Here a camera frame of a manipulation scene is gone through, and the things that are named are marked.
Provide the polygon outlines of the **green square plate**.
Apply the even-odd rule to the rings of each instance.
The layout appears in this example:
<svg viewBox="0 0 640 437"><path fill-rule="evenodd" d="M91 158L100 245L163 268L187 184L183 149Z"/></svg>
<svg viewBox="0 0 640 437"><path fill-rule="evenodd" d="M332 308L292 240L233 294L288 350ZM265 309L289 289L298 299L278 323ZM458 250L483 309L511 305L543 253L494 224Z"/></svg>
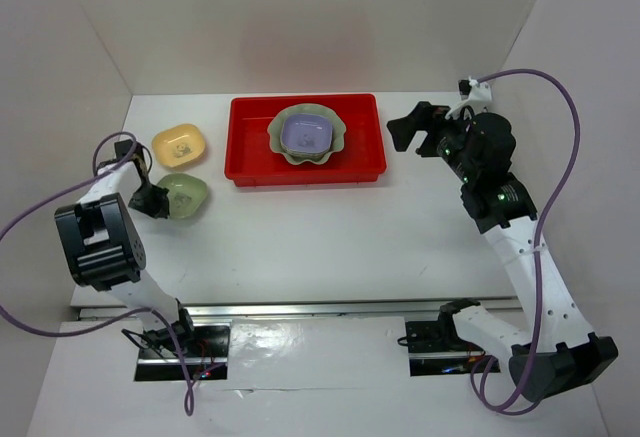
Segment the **green square plate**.
<svg viewBox="0 0 640 437"><path fill-rule="evenodd" d="M207 184L186 173L167 174L157 185L168 190L169 217L174 220L194 215L208 196Z"/></svg>

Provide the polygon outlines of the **large green scalloped bowl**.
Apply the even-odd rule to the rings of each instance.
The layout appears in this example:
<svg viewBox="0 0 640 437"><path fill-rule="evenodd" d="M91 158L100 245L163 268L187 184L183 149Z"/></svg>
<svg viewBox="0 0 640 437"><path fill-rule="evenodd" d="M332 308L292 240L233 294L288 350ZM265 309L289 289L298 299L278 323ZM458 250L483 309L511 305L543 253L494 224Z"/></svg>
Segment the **large green scalloped bowl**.
<svg viewBox="0 0 640 437"><path fill-rule="evenodd" d="M317 155L290 154L282 147L280 143L280 132L284 120L287 117L299 113L320 115L326 117L332 123L333 141L331 148L326 153ZM281 155L291 165L301 165L303 163L311 163L314 165L326 164L333 154L344 150L346 131L346 124L333 109L313 103L297 104L281 110L267 127L270 150L275 154Z"/></svg>

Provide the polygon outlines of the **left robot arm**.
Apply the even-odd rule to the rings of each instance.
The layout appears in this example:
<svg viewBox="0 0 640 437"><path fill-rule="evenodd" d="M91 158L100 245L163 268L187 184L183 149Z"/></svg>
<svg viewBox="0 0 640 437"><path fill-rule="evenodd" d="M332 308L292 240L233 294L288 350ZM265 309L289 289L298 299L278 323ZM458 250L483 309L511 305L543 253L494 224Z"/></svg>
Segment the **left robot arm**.
<svg viewBox="0 0 640 437"><path fill-rule="evenodd" d="M180 301L146 270L146 252L130 215L170 216L168 190L153 184L145 147L129 137L114 144L115 157L92 164L97 181L77 203L54 214L75 283L104 292L127 309L143 308L142 341L176 356L196 347L197 331Z"/></svg>

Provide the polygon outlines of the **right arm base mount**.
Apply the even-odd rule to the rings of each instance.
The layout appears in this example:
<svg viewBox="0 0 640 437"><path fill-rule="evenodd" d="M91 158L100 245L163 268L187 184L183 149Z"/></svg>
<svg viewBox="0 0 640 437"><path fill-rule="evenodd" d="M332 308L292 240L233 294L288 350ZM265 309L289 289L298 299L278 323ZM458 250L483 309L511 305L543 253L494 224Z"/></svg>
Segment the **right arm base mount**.
<svg viewBox="0 0 640 437"><path fill-rule="evenodd" d="M483 349L448 340L437 321L406 321L405 335L397 344L407 350L411 377L464 375L476 364L480 372L486 366Z"/></svg>

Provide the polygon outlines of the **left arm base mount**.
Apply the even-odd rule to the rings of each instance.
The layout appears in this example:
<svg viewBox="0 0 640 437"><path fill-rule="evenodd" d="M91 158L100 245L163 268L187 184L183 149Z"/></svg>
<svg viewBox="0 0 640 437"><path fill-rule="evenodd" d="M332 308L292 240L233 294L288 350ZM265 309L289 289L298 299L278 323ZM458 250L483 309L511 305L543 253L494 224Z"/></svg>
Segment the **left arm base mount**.
<svg viewBox="0 0 640 437"><path fill-rule="evenodd" d="M173 349L153 347L143 335L131 330L121 333L137 349L136 382L176 382L183 380L177 353ZM196 325L195 340L183 349L189 376L195 381L226 380L231 341L229 323Z"/></svg>

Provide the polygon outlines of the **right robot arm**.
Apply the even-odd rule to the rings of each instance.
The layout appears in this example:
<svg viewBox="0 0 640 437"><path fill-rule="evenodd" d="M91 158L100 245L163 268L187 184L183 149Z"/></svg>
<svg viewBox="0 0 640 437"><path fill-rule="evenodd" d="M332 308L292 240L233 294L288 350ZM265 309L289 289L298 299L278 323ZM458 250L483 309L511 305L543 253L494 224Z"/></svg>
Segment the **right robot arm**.
<svg viewBox="0 0 640 437"><path fill-rule="evenodd" d="M509 372L516 397L538 404L592 383L617 358L610 337L600 337L571 297L542 236L543 216L511 172L516 148L509 121L464 108L448 118L445 107L420 102L388 122L396 151L415 134L426 137L417 154L439 157L462 183L461 200L479 233L496 252L524 311L520 330L471 298L440 308L436 336L448 349L473 344Z"/></svg>

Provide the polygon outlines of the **purple square plate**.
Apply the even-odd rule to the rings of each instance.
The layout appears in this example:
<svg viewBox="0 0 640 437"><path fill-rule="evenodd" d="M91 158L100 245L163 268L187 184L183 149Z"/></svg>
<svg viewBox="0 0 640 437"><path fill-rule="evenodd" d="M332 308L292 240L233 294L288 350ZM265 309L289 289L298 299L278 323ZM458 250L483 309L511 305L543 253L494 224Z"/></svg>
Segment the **purple square plate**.
<svg viewBox="0 0 640 437"><path fill-rule="evenodd" d="M333 125L323 116L299 113L284 120L280 143L290 154L317 155L332 145Z"/></svg>

